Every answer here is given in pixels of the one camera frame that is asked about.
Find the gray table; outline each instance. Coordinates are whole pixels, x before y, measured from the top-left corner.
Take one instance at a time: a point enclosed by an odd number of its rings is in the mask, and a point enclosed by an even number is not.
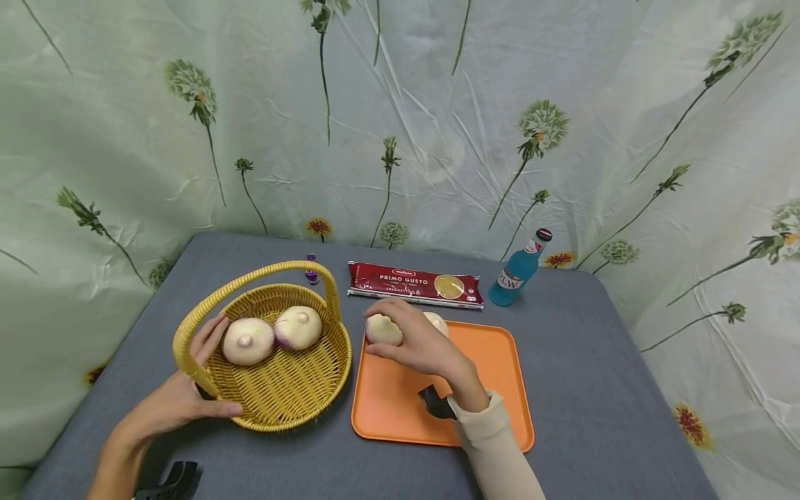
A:
[[[370,298],[345,296],[346,262],[483,276],[483,311],[435,309],[446,319],[499,325],[516,338],[536,443],[526,456],[549,500],[716,498],[600,281],[541,269],[505,309],[486,292],[500,265],[445,254],[412,254],[240,234],[201,234],[142,312],[95,388],[36,470],[22,498],[82,498],[114,424],[175,370],[178,323],[204,297],[248,271],[315,252],[334,274],[342,316],[358,352]],[[301,272],[267,282],[306,284]],[[205,420],[157,440],[142,484],[160,483],[172,461],[200,463],[194,498],[480,498],[463,452],[367,441],[350,427],[354,360],[344,390],[316,422],[259,434]]]

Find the yellow wicker basket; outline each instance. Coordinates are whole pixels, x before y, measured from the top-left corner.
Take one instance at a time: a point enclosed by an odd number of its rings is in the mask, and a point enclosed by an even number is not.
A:
[[[308,306],[322,319],[322,336],[311,348],[290,351],[277,347],[264,362],[237,366],[217,349],[207,367],[189,352],[192,335],[200,323],[228,295],[243,285],[284,270],[313,270],[325,287],[323,300],[300,285],[275,284],[249,290],[222,310],[231,320],[262,318],[274,323],[290,306]],[[336,282],[328,269],[316,262],[278,262],[236,278],[213,292],[183,319],[172,350],[178,367],[217,399],[242,404],[244,413],[234,418],[242,427],[259,432],[279,432],[318,417],[342,390],[353,360],[353,347],[339,313]]]

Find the floral curtain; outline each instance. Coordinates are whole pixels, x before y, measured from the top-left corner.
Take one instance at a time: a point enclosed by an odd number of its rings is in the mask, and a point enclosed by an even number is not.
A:
[[[544,226],[542,264],[606,285],[720,495],[800,496],[796,2],[3,14],[7,490],[197,232],[500,260]]]

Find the red pasta package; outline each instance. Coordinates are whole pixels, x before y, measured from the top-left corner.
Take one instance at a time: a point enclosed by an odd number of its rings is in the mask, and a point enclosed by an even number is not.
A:
[[[436,274],[352,261],[347,265],[348,295],[402,297],[418,304],[483,309],[478,278],[469,274]]]

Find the orange tray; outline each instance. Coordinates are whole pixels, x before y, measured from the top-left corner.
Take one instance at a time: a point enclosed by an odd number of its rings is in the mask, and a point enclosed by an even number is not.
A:
[[[503,397],[514,437],[525,452],[534,445],[534,424],[522,383],[514,338],[497,326],[448,321],[450,340],[478,368],[484,387]],[[391,360],[365,352],[355,382],[350,422],[356,434],[366,439],[413,442],[438,446],[460,446],[453,422],[429,414],[417,392],[430,384],[439,397],[452,392],[443,378],[423,375]]]

